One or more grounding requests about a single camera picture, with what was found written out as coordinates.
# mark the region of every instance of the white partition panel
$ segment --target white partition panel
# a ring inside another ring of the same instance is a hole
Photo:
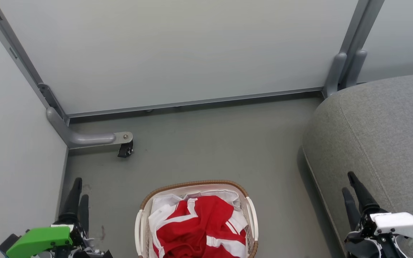
[[[413,0],[386,0],[363,49],[358,82],[413,75]]]
[[[68,114],[322,87],[356,4],[0,0]]]
[[[0,244],[54,222],[66,151],[0,42]]]

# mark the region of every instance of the red fabric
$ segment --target red fabric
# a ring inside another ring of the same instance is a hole
[[[197,198],[195,212],[198,217],[171,222],[157,230],[157,238],[165,251],[163,258],[233,258],[223,246],[215,248],[206,243],[208,235],[218,239],[238,240],[245,245],[245,231],[242,230],[237,235],[226,225],[233,211],[234,207],[217,196]],[[190,215],[187,202],[180,201],[168,219],[185,215]],[[159,256],[156,246],[154,251]]]

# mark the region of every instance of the red and white clothing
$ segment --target red and white clothing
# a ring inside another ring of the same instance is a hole
[[[246,219],[236,206],[238,196],[197,195],[177,201],[161,196],[149,216],[158,258],[246,258]]]

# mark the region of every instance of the gray ottoman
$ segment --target gray ottoman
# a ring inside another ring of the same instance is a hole
[[[303,150],[340,241],[350,231],[341,193],[348,171],[384,209],[413,214],[413,75],[326,99],[308,125]],[[413,257],[413,247],[403,249]]]

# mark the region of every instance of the basket handle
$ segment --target basket handle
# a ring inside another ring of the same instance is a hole
[[[136,253],[138,253],[138,256],[142,255],[141,239],[139,238],[139,230],[140,230],[142,215],[143,215],[143,210],[139,210],[138,214],[136,214],[136,220],[135,220],[135,247],[136,247]]]
[[[251,232],[253,233],[254,241],[257,241],[259,238],[259,226],[257,224],[257,214],[256,214],[256,209],[254,208],[253,201],[251,201],[251,198],[248,196],[246,197],[246,200],[248,201],[248,211],[251,211],[251,218],[250,221],[252,223],[251,226]]]

